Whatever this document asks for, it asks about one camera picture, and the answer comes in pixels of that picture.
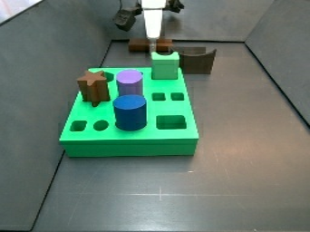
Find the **white gripper two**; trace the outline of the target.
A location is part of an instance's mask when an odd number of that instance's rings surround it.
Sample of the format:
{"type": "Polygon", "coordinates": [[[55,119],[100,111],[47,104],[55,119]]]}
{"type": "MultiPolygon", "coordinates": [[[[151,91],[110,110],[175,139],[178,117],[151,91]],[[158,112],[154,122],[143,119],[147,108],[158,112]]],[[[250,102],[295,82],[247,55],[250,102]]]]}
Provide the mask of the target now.
{"type": "Polygon", "coordinates": [[[156,41],[162,32],[162,12],[164,7],[166,0],[142,0],[150,53],[156,52],[156,41]]]}

